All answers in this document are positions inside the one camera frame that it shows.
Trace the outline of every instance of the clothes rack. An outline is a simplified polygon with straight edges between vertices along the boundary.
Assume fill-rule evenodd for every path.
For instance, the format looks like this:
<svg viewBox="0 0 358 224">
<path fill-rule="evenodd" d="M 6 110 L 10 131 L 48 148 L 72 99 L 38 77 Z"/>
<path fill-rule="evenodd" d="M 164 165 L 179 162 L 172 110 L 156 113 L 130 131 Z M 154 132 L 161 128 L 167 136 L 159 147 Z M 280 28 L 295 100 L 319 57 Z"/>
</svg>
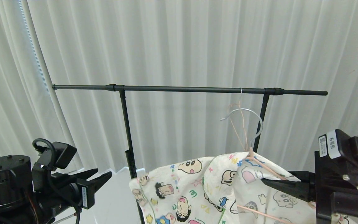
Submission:
<svg viewBox="0 0 358 224">
<path fill-rule="evenodd" d="M 270 96 L 277 95 L 314 95 L 326 96 L 327 91 L 307 91 L 307 90 L 286 90 L 282 88 L 217 88 L 217 87 L 189 87 L 189 86 L 126 86 L 126 85 L 53 85 L 53 89 L 79 89 L 79 90 L 107 90 L 119 92 L 121 98 L 122 113 L 124 115 L 126 137 L 128 139 L 128 150 L 125 151 L 126 160 L 128 162 L 129 174 L 131 179 L 136 178 L 135 155 L 132 146 L 131 129 L 129 125 L 128 108 L 126 106 L 125 91 L 157 91 L 157 92 L 215 92 L 215 93 L 247 93 L 247 94 L 263 94 L 262 107 L 260 117 L 264 120 L 266 114 L 267 103 Z M 257 152 L 260 136 L 255 139 L 254 152 Z M 140 221 L 145 224 L 142 210 L 138 205 Z"/>
</svg>

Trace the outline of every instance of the patterned fabric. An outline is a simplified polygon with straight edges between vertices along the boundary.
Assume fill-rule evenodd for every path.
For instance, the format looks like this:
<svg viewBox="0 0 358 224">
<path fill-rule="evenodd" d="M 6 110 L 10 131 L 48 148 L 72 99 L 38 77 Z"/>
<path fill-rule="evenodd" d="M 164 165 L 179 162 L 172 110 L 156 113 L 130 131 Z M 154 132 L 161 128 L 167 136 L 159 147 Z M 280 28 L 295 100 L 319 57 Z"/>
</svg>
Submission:
<svg viewBox="0 0 358 224">
<path fill-rule="evenodd" d="M 315 210 L 306 202 L 265 186 L 261 178 L 279 180 L 247 152 L 192 159 L 160 167 L 130 181 L 130 188 L 148 224 L 280 224 L 237 205 L 296 223 L 315 223 Z M 286 170 L 254 154 L 261 163 L 291 181 Z M 334 223 L 354 223 L 333 217 Z"/>
</svg>

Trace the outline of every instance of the hanger hook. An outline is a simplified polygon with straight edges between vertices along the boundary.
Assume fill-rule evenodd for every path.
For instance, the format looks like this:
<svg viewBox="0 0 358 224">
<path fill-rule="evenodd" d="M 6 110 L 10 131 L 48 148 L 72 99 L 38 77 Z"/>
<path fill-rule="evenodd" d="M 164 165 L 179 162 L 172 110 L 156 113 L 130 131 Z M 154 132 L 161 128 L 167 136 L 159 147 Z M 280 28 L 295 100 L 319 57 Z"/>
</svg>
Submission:
<svg viewBox="0 0 358 224">
<path fill-rule="evenodd" d="M 255 114 L 259 118 L 260 129 L 259 129 L 258 133 L 256 133 L 256 135 L 250 141 L 250 144 L 251 144 L 251 147 L 252 147 L 254 140 L 262 133 L 262 129 L 263 129 L 263 120 L 260 118 L 260 116 L 257 113 L 255 113 L 255 111 L 247 109 L 247 108 L 238 108 L 238 109 L 232 110 L 228 115 L 226 115 L 226 117 L 221 118 L 220 120 L 228 119 L 233 112 L 236 112 L 238 110 L 246 110 L 246 111 L 252 112 L 253 114 Z"/>
</svg>

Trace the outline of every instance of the label sticker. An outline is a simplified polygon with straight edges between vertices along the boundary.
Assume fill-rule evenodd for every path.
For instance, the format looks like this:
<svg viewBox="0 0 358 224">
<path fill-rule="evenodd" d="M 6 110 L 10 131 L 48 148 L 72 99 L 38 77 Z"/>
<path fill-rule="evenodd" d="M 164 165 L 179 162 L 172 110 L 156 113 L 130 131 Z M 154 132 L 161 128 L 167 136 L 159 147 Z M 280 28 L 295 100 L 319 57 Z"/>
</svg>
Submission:
<svg viewBox="0 0 358 224">
<path fill-rule="evenodd" d="M 331 159 L 338 158 L 341 156 L 338 148 L 337 134 L 335 130 L 327 133 L 327 146 L 328 146 L 328 155 Z"/>
<path fill-rule="evenodd" d="M 86 187 L 82 187 L 82 205 L 88 207 L 88 201 L 86 198 Z"/>
<path fill-rule="evenodd" d="M 327 138 L 325 136 L 319 137 L 320 157 L 327 155 Z"/>
</svg>

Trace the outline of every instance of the black vertical pole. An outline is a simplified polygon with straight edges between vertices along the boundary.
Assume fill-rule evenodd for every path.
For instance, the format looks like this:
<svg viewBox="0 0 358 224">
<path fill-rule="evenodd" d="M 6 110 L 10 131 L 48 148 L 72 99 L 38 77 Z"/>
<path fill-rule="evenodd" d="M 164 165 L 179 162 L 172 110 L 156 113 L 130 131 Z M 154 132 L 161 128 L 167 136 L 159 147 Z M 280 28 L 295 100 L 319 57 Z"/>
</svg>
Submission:
<svg viewBox="0 0 358 224">
<path fill-rule="evenodd" d="M 136 178 L 137 175 L 136 175 L 135 156 L 133 153 L 133 146 L 132 146 L 131 129 L 129 127 L 128 108 L 126 107 L 125 91 L 120 90 L 119 92 L 120 92 L 120 98 L 121 98 L 122 113 L 124 114 L 126 137 L 128 139 L 128 148 L 129 148 L 129 150 L 125 151 L 125 155 L 126 155 L 126 161 L 128 163 L 129 174 L 131 175 L 131 179 L 133 179 L 133 178 Z M 136 205 L 138 206 L 140 222 L 142 224 L 145 224 L 142 209 L 140 208 L 138 203 L 136 203 Z"/>
<path fill-rule="evenodd" d="M 266 108 L 267 108 L 267 103 L 269 102 L 269 97 L 270 97 L 270 93 L 265 93 L 263 95 L 262 108 L 260 109 L 260 118 L 262 119 L 262 121 L 264 120 L 264 115 L 266 114 Z M 256 130 L 256 132 L 258 133 L 259 130 L 260 130 L 260 123 L 258 123 L 258 129 Z M 258 151 L 259 139 L 260 139 L 260 135 L 255 139 L 255 143 L 253 147 L 254 152 Z"/>
</svg>

